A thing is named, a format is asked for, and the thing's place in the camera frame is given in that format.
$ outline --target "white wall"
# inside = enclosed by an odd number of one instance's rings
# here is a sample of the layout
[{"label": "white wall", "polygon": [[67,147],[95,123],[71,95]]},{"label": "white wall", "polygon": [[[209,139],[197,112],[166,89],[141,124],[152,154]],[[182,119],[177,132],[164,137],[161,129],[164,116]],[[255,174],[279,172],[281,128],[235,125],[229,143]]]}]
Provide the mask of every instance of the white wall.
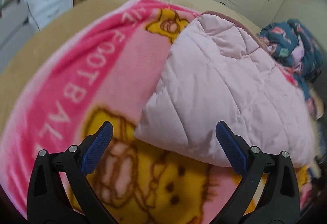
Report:
[{"label": "white wall", "polygon": [[285,0],[274,22],[297,18],[327,50],[327,0]]}]

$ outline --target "blue gripper pad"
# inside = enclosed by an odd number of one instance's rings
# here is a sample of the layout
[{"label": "blue gripper pad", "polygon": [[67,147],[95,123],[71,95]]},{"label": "blue gripper pad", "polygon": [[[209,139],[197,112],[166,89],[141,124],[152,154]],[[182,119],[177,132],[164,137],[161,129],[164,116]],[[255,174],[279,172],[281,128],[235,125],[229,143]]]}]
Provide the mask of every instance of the blue gripper pad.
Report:
[{"label": "blue gripper pad", "polygon": [[218,122],[216,126],[216,137],[224,150],[234,171],[239,175],[245,175],[247,171],[247,159],[237,142],[233,138],[229,129],[224,122]]},{"label": "blue gripper pad", "polygon": [[94,172],[100,158],[113,136],[113,127],[107,123],[82,157],[81,171],[84,176]]}]

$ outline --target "metal screw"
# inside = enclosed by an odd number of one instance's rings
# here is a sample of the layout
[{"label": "metal screw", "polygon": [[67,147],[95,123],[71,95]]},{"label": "metal screw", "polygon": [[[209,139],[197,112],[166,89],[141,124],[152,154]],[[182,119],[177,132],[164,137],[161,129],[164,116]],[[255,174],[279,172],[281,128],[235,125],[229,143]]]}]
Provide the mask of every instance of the metal screw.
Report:
[{"label": "metal screw", "polygon": [[288,158],[289,157],[289,154],[286,151],[283,151],[282,152],[282,156],[285,157],[285,158]]},{"label": "metal screw", "polygon": [[76,152],[76,150],[77,150],[77,146],[76,145],[72,145],[71,147],[69,147],[69,152],[74,153],[74,152]]},{"label": "metal screw", "polygon": [[39,156],[44,156],[46,154],[46,151],[44,149],[42,149],[40,152],[39,152]]},{"label": "metal screw", "polygon": [[260,149],[259,149],[259,147],[253,146],[253,147],[251,147],[251,151],[255,154],[258,154],[260,152]]}]

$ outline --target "cable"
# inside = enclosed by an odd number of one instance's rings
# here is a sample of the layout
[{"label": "cable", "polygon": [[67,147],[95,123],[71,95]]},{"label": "cable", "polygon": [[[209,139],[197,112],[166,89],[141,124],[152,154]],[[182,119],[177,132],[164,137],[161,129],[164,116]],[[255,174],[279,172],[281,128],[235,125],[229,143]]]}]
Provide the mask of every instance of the cable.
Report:
[{"label": "cable", "polygon": [[30,16],[33,18],[33,21],[34,21],[34,23],[36,24],[36,26],[38,27],[38,30],[39,30],[39,32],[40,32],[41,30],[40,30],[39,25],[37,24],[37,22],[36,22],[36,20],[35,20],[35,18],[34,18],[34,16],[33,16],[32,12],[31,12],[31,9],[30,9],[30,7],[29,7],[29,5],[28,5],[28,1],[25,0],[25,2],[26,2],[26,4],[27,4],[28,12],[29,12]]}]

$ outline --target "blue floral fabric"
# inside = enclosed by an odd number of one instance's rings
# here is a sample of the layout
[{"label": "blue floral fabric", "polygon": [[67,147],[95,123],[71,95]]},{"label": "blue floral fabric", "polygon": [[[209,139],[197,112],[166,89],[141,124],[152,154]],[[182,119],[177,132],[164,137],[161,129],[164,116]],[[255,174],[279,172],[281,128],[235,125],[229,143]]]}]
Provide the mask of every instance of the blue floral fabric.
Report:
[{"label": "blue floral fabric", "polygon": [[[267,51],[279,64],[292,68],[294,78],[305,94],[305,100],[310,98],[306,81],[313,80],[319,74],[323,64],[323,56],[319,51],[310,31],[297,19],[287,22],[271,23],[263,28],[258,35],[267,45]],[[292,52],[302,41],[304,55],[297,62]]]}]

